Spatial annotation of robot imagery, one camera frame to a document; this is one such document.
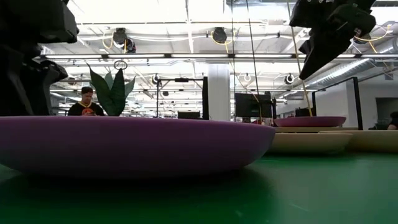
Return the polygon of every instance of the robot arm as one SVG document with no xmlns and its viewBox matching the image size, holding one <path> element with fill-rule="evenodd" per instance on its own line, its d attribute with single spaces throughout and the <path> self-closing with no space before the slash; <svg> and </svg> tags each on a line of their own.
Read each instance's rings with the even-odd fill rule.
<svg viewBox="0 0 398 224">
<path fill-rule="evenodd" d="M 376 25 L 370 15 L 376 0 L 298 0 L 290 25 L 311 28 L 300 51 L 306 54 L 300 78 L 307 79 L 342 54 L 351 39 L 368 35 Z"/>
</svg>

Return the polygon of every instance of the beige bowl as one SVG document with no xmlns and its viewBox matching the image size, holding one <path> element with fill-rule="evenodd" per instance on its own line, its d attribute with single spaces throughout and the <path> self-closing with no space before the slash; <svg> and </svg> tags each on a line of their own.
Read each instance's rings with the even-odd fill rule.
<svg viewBox="0 0 398 224">
<path fill-rule="evenodd" d="M 321 133 L 352 134 L 347 151 L 356 152 L 398 152 L 398 131 L 321 131 Z"/>
<path fill-rule="evenodd" d="M 339 133 L 277 133 L 267 152 L 335 154 L 344 151 L 352 137 L 352 134 Z"/>
</svg>

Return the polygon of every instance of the black t-shirt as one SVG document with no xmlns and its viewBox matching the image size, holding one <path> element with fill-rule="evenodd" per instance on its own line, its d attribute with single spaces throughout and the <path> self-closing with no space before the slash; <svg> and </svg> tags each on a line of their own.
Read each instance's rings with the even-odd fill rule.
<svg viewBox="0 0 398 224">
<path fill-rule="evenodd" d="M 390 124 L 398 128 L 398 118 L 393 118 Z"/>
<path fill-rule="evenodd" d="M 68 116 L 81 116 L 85 113 L 94 113 L 99 116 L 105 116 L 104 111 L 100 106 L 95 103 L 90 103 L 89 105 L 84 105 L 82 102 L 75 103 L 68 112 Z"/>
</svg>

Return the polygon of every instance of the green tabletop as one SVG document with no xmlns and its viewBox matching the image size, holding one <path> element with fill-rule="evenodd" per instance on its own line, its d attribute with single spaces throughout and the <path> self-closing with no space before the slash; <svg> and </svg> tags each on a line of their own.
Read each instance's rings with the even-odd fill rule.
<svg viewBox="0 0 398 224">
<path fill-rule="evenodd" d="M 1 167 L 0 223 L 398 223 L 397 172 L 390 154 L 266 156 L 239 172 L 134 182 Z"/>
</svg>

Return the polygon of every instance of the computer monitor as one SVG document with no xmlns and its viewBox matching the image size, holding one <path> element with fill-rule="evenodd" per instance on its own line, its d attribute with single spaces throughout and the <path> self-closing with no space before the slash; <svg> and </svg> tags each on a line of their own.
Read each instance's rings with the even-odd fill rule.
<svg viewBox="0 0 398 224">
<path fill-rule="evenodd" d="M 310 116 L 310 111 L 308 108 L 297 108 L 295 110 L 295 116 Z"/>
<path fill-rule="evenodd" d="M 270 95 L 235 93 L 235 109 L 237 117 L 259 118 L 260 108 L 262 118 L 272 118 L 272 102 Z"/>
<path fill-rule="evenodd" d="M 179 119 L 200 119 L 200 112 L 196 112 L 196 111 L 194 111 L 194 112 L 191 112 L 191 111 L 182 112 L 182 111 L 179 111 L 178 112 L 178 118 Z"/>
</svg>

